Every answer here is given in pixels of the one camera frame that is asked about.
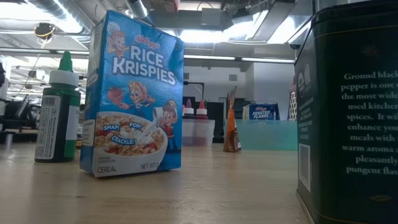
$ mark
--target cartoon elf character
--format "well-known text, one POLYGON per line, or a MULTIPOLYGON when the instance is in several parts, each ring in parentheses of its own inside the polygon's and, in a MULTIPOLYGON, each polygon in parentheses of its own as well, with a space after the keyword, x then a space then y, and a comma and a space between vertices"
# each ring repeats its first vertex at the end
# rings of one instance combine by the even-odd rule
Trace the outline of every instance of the cartoon elf character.
POLYGON ((166 151, 170 150, 170 145, 173 145, 173 151, 177 152, 180 149, 177 147, 174 139, 173 124, 178 121, 177 104, 174 100, 168 100, 163 106, 163 118, 160 118, 160 127, 167 134, 169 139, 166 151))
POLYGON ((129 50, 126 47, 126 35, 120 30, 120 27, 115 22, 110 22, 109 30, 111 30, 111 37, 108 37, 108 54, 116 53, 118 57, 124 57, 124 52, 129 50))
POLYGON ((108 98, 116 106, 118 106, 124 110, 131 109, 131 107, 134 106, 134 109, 136 110, 136 115, 143 116, 144 114, 142 113, 142 107, 150 106, 151 104, 153 104, 156 101, 155 98, 152 98, 150 95, 148 95, 147 87, 140 82, 130 81, 129 89, 130 89, 130 99, 132 100, 133 105, 128 105, 126 103, 123 103, 121 101, 120 97, 114 96, 114 94, 109 94, 109 92, 111 92, 111 91, 115 92, 115 89, 108 90, 108 98))

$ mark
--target barcode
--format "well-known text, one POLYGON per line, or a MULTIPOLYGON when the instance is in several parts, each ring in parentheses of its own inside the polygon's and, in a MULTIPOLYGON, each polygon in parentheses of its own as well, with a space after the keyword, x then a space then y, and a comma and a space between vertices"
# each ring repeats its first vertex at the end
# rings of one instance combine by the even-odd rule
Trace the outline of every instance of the barcode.
POLYGON ((304 144, 298 145, 298 177, 311 192, 311 147, 304 144))
POLYGON ((54 106, 55 98, 44 98, 42 101, 42 106, 54 106))

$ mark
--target bowl of cereal illustration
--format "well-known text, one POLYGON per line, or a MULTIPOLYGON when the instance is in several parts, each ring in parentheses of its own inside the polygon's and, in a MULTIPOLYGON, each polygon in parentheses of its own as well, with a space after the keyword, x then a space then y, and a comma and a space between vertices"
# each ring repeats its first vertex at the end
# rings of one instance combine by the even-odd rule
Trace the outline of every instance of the bowl of cereal illustration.
POLYGON ((121 112, 97 113, 95 153, 116 159, 119 170, 156 170, 167 144, 165 132, 151 121, 121 112))

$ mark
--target wooden table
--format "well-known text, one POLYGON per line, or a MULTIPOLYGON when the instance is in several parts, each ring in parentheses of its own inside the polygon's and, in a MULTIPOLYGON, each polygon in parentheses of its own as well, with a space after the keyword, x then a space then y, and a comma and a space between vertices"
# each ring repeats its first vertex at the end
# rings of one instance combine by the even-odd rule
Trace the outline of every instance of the wooden table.
POLYGON ((96 179, 75 162, 34 162, 34 144, 0 149, 0 223, 307 224, 297 153, 185 147, 182 169, 96 179))

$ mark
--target clear plastic container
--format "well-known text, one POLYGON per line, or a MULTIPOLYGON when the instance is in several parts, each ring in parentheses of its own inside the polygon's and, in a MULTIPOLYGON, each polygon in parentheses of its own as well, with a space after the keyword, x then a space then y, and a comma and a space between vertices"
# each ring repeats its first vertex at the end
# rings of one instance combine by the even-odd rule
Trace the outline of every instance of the clear plastic container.
POLYGON ((211 146, 215 120, 182 119, 183 146, 211 146))

